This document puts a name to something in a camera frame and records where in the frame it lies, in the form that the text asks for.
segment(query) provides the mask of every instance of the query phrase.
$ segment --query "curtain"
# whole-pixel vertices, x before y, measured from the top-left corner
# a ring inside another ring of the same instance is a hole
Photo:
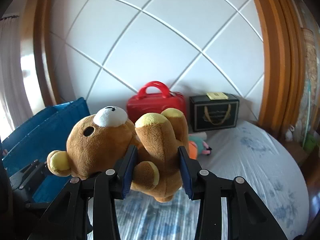
[[[19,18],[0,20],[0,102],[12,130],[32,117],[20,66]]]

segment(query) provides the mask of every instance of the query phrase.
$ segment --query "diamond patterned wall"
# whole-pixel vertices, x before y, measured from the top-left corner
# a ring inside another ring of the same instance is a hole
[[[264,57],[253,0],[53,0],[50,29],[60,94],[86,98],[92,114],[125,109],[158,80],[186,97],[232,93],[241,118],[259,117]]]

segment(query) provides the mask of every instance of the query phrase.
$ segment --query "curtain rod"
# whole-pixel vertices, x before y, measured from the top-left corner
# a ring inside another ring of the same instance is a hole
[[[11,16],[1,18],[0,21],[8,19],[8,18],[18,18],[18,17],[19,17],[19,15],[11,15]]]

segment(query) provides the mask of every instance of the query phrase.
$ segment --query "blue bin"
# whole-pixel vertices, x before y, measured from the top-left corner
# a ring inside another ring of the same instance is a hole
[[[73,126],[89,114],[84,98],[79,98],[73,102],[49,106],[19,126],[2,142],[2,149],[8,150],[8,155],[3,159],[8,176],[36,159],[44,162],[54,150],[65,151]],[[33,199],[35,202],[51,202],[68,179],[47,176]]]

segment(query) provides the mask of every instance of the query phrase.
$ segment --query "teddy bear's nose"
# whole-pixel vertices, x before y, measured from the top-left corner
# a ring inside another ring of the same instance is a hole
[[[128,119],[127,113],[119,107],[108,106],[99,110],[93,118],[93,122],[101,127],[118,127]]]

